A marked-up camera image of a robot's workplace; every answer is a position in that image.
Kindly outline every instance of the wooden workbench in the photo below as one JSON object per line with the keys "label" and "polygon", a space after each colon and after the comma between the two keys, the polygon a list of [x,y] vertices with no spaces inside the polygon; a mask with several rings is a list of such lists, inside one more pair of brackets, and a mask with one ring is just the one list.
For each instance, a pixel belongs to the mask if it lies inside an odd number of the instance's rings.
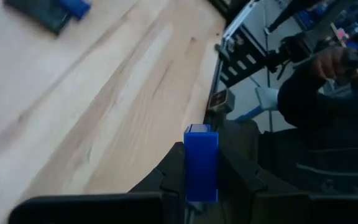
{"label": "wooden workbench", "polygon": [[94,0],[56,37],[0,1],[0,223],[137,184],[202,123],[223,29],[206,0]]}

